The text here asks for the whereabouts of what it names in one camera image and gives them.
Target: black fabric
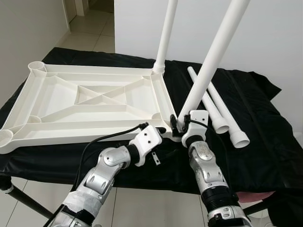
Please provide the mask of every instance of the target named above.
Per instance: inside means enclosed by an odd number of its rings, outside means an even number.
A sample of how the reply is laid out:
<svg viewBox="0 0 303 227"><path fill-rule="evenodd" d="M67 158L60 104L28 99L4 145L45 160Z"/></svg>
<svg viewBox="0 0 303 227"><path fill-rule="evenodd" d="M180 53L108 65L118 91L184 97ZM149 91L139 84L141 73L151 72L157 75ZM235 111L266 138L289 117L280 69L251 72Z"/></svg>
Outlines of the black fabric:
<svg viewBox="0 0 303 227"><path fill-rule="evenodd" d="M43 61L46 64L131 68L151 68L154 63L152 59L62 48L54 48ZM165 63L164 80L178 114L192 86L187 67L193 66L198 71L201 64L180 61ZM230 73L249 103L255 120L258 121L272 150L270 154L230 77L225 70L218 69L213 83L239 126L250 138L247 147L235 149L230 142L229 134L221 135L228 149L232 188L235 191L245 192L303 189L303 150L293 137L290 124L269 101L269 98L273 98L278 93L279 88L263 76L252 72L233 70ZM22 85L0 110L0 125L7 118L21 87ZM217 163L226 175L226 160L221 144L209 132L206 141L216 154ZM103 148L126 144L127 141L102 142L94 144L90 151L101 151ZM19 176L30 180L71 184L85 146L85 143L80 143L18 148L9 154L0 155L0 172L3 175ZM187 149L181 144L165 139L155 152L161 165L156 166L152 155L149 154L144 166L130 166L122 170L116 176L115 186L199 194L195 175L188 164ZM92 156L85 164L84 171L96 164L97 157L98 153Z"/></svg>

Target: white tube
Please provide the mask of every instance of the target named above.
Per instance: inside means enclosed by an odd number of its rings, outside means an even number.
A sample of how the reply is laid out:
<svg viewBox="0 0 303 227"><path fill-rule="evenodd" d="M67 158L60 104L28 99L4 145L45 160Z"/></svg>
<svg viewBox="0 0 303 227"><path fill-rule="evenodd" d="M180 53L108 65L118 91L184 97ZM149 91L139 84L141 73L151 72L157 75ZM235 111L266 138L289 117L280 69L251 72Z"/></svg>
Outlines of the white tube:
<svg viewBox="0 0 303 227"><path fill-rule="evenodd" d="M229 134L231 136L232 144L235 148L243 148L249 145L250 140L247 137L246 133L243 132L240 127L238 126L237 122L235 121L234 117L232 116L231 112L229 112L227 106L225 105L224 101L222 100L221 96L219 95L217 89L214 87L212 82L210 82L208 86L208 91L213 98L214 103L218 107L222 116L227 120L229 124Z"/></svg>
<svg viewBox="0 0 303 227"><path fill-rule="evenodd" d="M184 116L191 110L197 109L201 97L206 91L214 73L235 33L250 0L232 0L214 41L208 51L204 63L198 73L196 82L192 86L182 110L178 116L178 128L184 125Z"/></svg>
<svg viewBox="0 0 303 227"><path fill-rule="evenodd" d="M154 73L159 73L159 74L164 73L165 58L169 46L169 39L170 39L172 26L174 24L177 4L178 4L178 0L169 0L166 16L164 20L164 25L163 25L162 35L160 39L158 55L152 69Z"/></svg>
<svg viewBox="0 0 303 227"><path fill-rule="evenodd" d="M194 71L193 67L187 68L188 73L190 74L191 79L195 82L197 78L197 74ZM209 117L212 119L213 128L218 134L222 134L228 131L229 126L227 121L221 116L220 112L218 111L217 107L215 106L214 102L210 98L207 92L204 93L202 97L202 102L209 112Z"/></svg>

